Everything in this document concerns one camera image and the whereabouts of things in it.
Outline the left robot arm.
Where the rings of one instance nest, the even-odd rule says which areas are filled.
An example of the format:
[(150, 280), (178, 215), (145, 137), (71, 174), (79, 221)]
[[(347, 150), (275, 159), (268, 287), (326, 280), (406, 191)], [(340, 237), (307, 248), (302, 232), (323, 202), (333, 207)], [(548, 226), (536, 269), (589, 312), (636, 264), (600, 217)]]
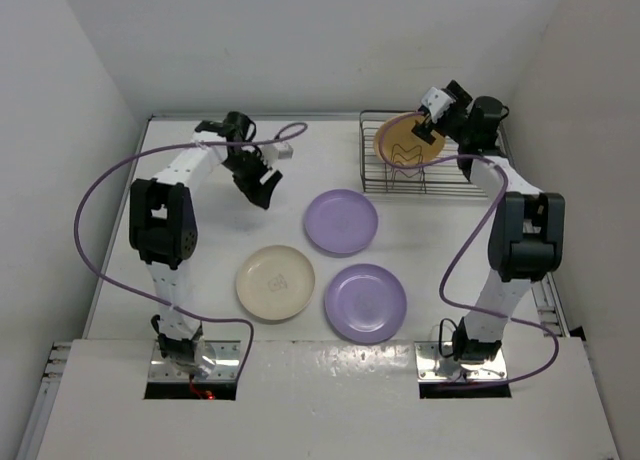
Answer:
[(189, 258), (194, 254), (198, 229), (192, 194), (219, 166), (255, 206), (268, 209), (280, 171), (278, 160), (292, 157), (285, 142), (254, 146), (255, 123), (240, 112), (221, 122), (202, 121), (194, 129), (192, 148), (182, 151), (150, 179), (130, 187), (129, 242), (152, 277), (155, 294), (164, 303), (152, 318), (163, 357), (179, 369), (197, 373), (212, 370), (214, 355), (202, 338), (202, 322), (178, 309), (193, 299)]

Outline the orange plate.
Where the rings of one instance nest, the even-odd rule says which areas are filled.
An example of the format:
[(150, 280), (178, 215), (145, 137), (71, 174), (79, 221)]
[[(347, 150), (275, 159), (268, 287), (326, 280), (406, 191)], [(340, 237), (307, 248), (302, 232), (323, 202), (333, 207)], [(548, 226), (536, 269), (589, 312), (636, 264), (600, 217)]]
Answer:
[(431, 135), (432, 143), (412, 133), (412, 129), (424, 121), (418, 113), (405, 113), (384, 122), (377, 130), (373, 148), (376, 157), (384, 163), (389, 160), (395, 166), (413, 168), (435, 160), (444, 150), (446, 140), (439, 134)]

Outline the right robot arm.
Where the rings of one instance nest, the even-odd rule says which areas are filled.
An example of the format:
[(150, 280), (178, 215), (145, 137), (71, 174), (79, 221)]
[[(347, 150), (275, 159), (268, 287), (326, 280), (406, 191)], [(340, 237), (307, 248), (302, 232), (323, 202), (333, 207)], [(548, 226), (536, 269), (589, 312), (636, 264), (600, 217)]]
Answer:
[(492, 224), (487, 246), (488, 278), (452, 336), (456, 361), (495, 358), (504, 330), (532, 286), (561, 264), (565, 199), (525, 180), (498, 145), (498, 130), (509, 109), (490, 96), (477, 98), (456, 81), (430, 88), (420, 101), (425, 118), (411, 132), (425, 143), (453, 140), (464, 177), (491, 201), (484, 220)]

